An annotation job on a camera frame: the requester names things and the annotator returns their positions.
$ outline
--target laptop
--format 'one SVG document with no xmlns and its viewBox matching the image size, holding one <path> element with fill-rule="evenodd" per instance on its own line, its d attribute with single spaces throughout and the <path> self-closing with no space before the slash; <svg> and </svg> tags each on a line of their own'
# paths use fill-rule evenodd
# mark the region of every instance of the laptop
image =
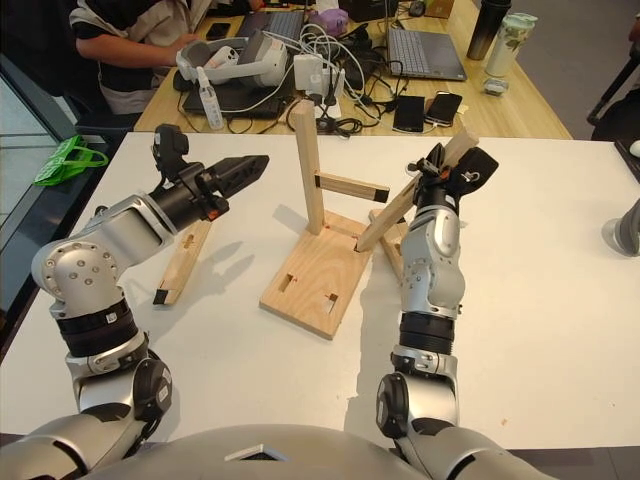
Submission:
<svg viewBox="0 0 640 480">
<path fill-rule="evenodd" d="M 392 75 L 438 80 L 467 79 L 449 35 L 391 28 L 388 16 L 385 17 L 385 28 L 387 60 Z"/>
<path fill-rule="evenodd" d="M 250 37 L 256 30 L 275 33 L 291 40 L 300 39 L 304 10 L 292 12 L 254 12 L 245 15 L 236 37 Z"/>
</svg>

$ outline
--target wooden block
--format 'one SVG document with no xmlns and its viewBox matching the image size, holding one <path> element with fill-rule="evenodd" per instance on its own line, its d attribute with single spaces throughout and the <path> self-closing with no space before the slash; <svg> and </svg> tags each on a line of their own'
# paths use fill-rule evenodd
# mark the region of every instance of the wooden block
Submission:
<svg viewBox="0 0 640 480">
<path fill-rule="evenodd" d="M 371 250 L 384 233 L 393 227 L 402 216 L 409 211 L 413 205 L 413 191 L 422 175 L 418 174 L 411 179 L 406 187 L 396 195 L 376 219 L 367 227 L 365 232 L 358 239 L 356 250 L 365 252 Z"/>
<path fill-rule="evenodd" d="M 316 187 L 380 203 L 386 203 L 389 198 L 389 187 L 361 182 L 330 173 L 316 173 Z"/>
<path fill-rule="evenodd" d="M 471 147 L 478 144 L 478 136 L 463 128 L 455 134 L 445 146 L 444 165 L 455 166 Z M 358 240 L 356 250 L 364 252 L 370 250 L 384 233 L 391 228 L 413 205 L 413 191 L 421 175 L 416 175 L 409 184 L 380 212 L 376 219 L 367 227 Z"/>
<path fill-rule="evenodd" d="M 322 190 L 316 187 L 315 180 L 315 174 L 320 171 L 320 155 L 318 153 L 318 134 L 313 102 L 302 100 L 291 111 L 291 117 L 296 127 L 302 186 L 304 187 L 304 198 L 307 202 L 307 215 L 309 216 L 307 230 L 318 235 L 324 224 L 324 202 Z"/>
<path fill-rule="evenodd" d="M 371 210 L 371 212 L 369 212 L 369 219 L 373 222 L 380 212 L 382 212 L 382 210 Z M 404 270 L 400 245 L 408 231 L 409 226 L 404 217 L 402 217 L 397 223 L 392 225 L 380 239 L 382 248 L 387 254 L 387 258 L 391 262 L 391 267 L 393 267 L 393 271 L 396 277 L 398 277 L 398 280 L 402 280 L 402 271 Z"/>
<path fill-rule="evenodd" d="M 444 147 L 443 167 L 455 167 L 467 150 L 478 145 L 480 139 L 466 126 L 456 133 Z"/>
<path fill-rule="evenodd" d="M 209 230 L 211 230 L 211 222 L 207 220 L 199 220 L 185 230 L 156 290 L 154 305 L 173 305 L 178 300 L 189 280 Z"/>
<path fill-rule="evenodd" d="M 354 251 L 365 226 L 329 211 L 319 235 L 303 232 L 267 287 L 260 306 L 332 339 L 371 258 Z"/>
</svg>

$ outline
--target white table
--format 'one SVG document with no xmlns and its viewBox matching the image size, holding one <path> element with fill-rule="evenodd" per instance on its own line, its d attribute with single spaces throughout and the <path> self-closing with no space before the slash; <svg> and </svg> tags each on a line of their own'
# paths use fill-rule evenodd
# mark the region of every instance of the white table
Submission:
<svg viewBox="0 0 640 480">
<path fill-rule="evenodd" d="M 333 341 L 258 308 L 306 225 L 292 136 L 190 135 L 188 160 L 269 154 L 263 178 L 231 199 L 173 308 L 152 306 L 166 249 L 122 277 L 137 324 L 170 366 L 174 406 L 153 439 L 246 423 L 346 429 L 389 445 L 374 423 L 379 379 L 391 371 L 399 287 L 379 246 Z M 387 184 L 438 141 L 321 138 L 323 171 Z M 152 134 L 130 134 L 79 225 L 100 204 L 158 181 Z M 612 144 L 483 138 L 500 162 L 465 197 L 456 325 L 461 423 L 505 448 L 640 444 L 640 259 L 611 250 L 601 227 L 640 186 Z M 360 221 L 371 202 L 325 193 L 325 207 Z M 26 433 L 75 412 L 66 346 L 39 294 L 0 369 L 0 430 Z"/>
</svg>

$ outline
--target spray bottle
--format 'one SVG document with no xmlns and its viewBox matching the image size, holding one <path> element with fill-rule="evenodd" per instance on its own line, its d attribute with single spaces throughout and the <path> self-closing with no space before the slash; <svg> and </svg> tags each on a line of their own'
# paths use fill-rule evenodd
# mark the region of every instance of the spray bottle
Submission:
<svg viewBox="0 0 640 480">
<path fill-rule="evenodd" d="M 211 130 L 220 130 L 224 128 L 224 121 L 222 120 L 222 113 L 220 112 L 220 104 L 218 103 L 216 92 L 209 83 L 204 68 L 197 67 L 196 71 L 198 72 L 198 83 L 200 83 L 200 100 L 204 107 L 204 113 L 207 115 L 209 126 Z"/>
</svg>

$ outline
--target laptop keyboard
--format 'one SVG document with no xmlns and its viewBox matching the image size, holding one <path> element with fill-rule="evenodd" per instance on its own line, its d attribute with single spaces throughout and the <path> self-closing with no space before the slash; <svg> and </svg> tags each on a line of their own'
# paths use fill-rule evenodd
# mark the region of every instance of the laptop keyboard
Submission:
<svg viewBox="0 0 640 480">
<path fill-rule="evenodd" d="M 429 64 L 424 54 L 420 32 L 393 28 L 389 30 L 391 58 L 402 62 L 402 73 L 428 74 Z M 400 75 L 400 64 L 390 65 L 391 73 Z"/>
<path fill-rule="evenodd" d="M 303 20 L 304 13 L 302 11 L 274 12 L 269 19 L 269 26 L 265 30 L 292 40 L 298 40 Z"/>
</svg>

